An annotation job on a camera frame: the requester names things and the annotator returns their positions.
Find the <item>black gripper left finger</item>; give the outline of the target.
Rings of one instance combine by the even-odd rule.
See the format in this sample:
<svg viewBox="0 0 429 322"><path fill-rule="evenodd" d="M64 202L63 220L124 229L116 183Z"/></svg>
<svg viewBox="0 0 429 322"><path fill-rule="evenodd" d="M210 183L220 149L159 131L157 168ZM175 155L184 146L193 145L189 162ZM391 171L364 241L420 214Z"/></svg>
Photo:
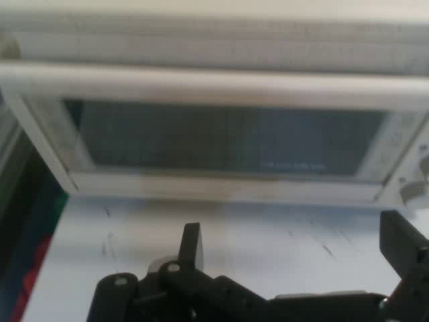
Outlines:
<svg viewBox="0 0 429 322"><path fill-rule="evenodd" d="M202 271L199 223L184 226L176 258L143 279L120 272L102 278L91 321L263 321L268 302L225 276Z"/></svg>

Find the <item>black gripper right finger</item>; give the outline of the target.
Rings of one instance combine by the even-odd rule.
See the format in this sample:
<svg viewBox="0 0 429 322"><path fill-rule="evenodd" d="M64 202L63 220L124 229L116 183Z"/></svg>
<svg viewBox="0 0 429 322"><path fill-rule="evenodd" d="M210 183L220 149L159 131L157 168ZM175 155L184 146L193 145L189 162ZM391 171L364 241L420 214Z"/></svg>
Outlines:
<svg viewBox="0 0 429 322"><path fill-rule="evenodd" d="M384 317L391 321L428 320L428 239L397 211L380 215L380 250L400 277L388 296Z"/></svg>

